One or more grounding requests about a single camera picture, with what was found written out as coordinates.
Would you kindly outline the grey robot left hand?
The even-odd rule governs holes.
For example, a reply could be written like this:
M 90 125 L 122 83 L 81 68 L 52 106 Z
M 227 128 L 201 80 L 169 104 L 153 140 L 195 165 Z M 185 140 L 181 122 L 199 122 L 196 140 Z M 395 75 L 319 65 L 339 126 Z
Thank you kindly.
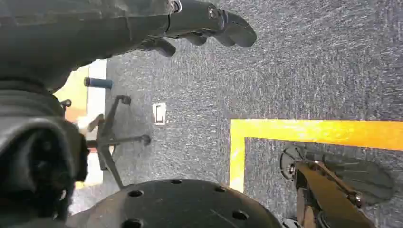
M 70 73 L 134 50 L 170 57 L 167 38 L 200 46 L 251 47 L 257 35 L 241 16 L 199 0 L 3 0 L 0 87 L 63 87 Z

